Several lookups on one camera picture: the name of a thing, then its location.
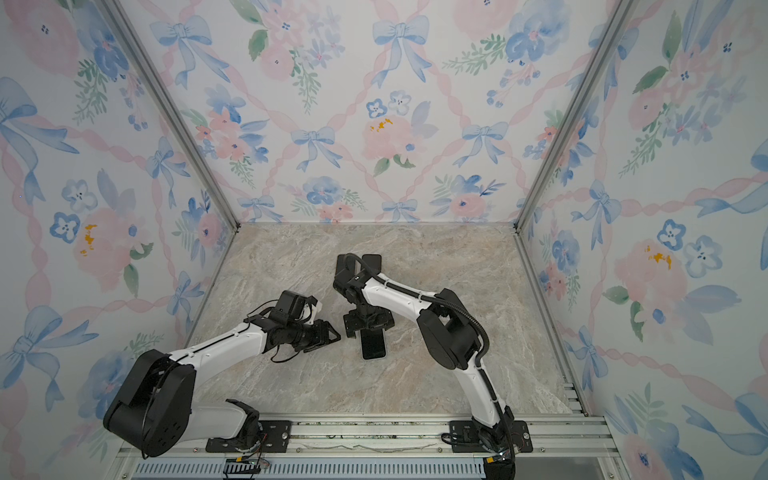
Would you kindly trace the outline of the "black phone case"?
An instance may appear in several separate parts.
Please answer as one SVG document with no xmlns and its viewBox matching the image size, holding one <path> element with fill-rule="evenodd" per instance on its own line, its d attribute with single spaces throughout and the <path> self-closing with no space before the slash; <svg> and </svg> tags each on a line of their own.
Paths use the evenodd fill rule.
<svg viewBox="0 0 768 480">
<path fill-rule="evenodd" d="M 364 254 L 362 261 L 366 265 L 366 270 L 371 275 L 378 275 L 382 271 L 382 256 L 380 254 Z"/>
</svg>

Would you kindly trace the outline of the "silver edged phone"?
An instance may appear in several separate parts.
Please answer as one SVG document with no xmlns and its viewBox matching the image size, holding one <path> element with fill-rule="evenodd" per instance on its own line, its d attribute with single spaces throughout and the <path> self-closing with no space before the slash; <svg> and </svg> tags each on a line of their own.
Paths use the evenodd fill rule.
<svg viewBox="0 0 768 480">
<path fill-rule="evenodd" d="M 336 272 L 344 271 L 347 269 L 347 261 L 345 254 L 339 254 L 336 261 Z"/>
</svg>

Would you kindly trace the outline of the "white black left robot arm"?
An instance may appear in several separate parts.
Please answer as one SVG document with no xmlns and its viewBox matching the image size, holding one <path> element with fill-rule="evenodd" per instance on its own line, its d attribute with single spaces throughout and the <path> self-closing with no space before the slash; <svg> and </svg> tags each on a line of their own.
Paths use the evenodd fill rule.
<svg viewBox="0 0 768 480">
<path fill-rule="evenodd" d="M 178 443 L 202 439 L 253 451 L 265 438 L 260 412 L 232 398 L 221 407 L 204 405 L 195 400 L 197 388 L 230 367 L 282 345 L 308 353 L 340 339 L 325 320 L 280 323 L 253 315 L 198 345 L 171 353 L 149 350 L 131 367 L 104 414 L 103 426 L 145 457 L 158 457 Z"/>
</svg>

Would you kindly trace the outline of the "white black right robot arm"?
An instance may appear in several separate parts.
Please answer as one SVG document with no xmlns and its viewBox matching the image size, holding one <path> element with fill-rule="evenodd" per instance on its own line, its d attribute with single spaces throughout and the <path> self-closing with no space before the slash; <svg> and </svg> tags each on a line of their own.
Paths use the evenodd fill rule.
<svg viewBox="0 0 768 480">
<path fill-rule="evenodd" d="M 365 360 L 386 356 L 384 332 L 396 316 L 412 321 L 431 358 L 459 381 L 479 444 L 499 454 L 514 450 L 514 415 L 499 399 L 483 364 L 488 336 L 451 290 L 424 292 L 364 273 L 339 273 L 333 287 L 354 306 L 344 315 L 345 332 L 360 340 Z"/>
</svg>

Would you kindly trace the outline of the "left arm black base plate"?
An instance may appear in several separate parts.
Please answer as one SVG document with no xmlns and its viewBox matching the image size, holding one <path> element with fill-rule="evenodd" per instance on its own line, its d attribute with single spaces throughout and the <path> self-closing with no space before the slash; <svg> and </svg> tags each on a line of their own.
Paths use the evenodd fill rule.
<svg viewBox="0 0 768 480">
<path fill-rule="evenodd" d="M 291 436 L 289 420 L 259 420 L 255 433 L 242 439 L 211 438 L 205 446 L 206 453 L 286 453 Z"/>
</svg>

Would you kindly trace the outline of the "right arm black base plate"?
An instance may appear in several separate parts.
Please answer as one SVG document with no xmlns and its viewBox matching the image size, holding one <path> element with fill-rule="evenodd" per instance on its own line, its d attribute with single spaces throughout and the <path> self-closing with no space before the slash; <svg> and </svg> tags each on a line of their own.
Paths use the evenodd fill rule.
<svg viewBox="0 0 768 480">
<path fill-rule="evenodd" d="M 531 453 L 534 450 L 528 424 L 522 420 L 511 423 L 511 439 L 515 453 Z M 454 453 L 501 453 L 509 449 L 505 433 L 495 432 L 473 420 L 453 420 L 441 440 L 450 445 Z"/>
</svg>

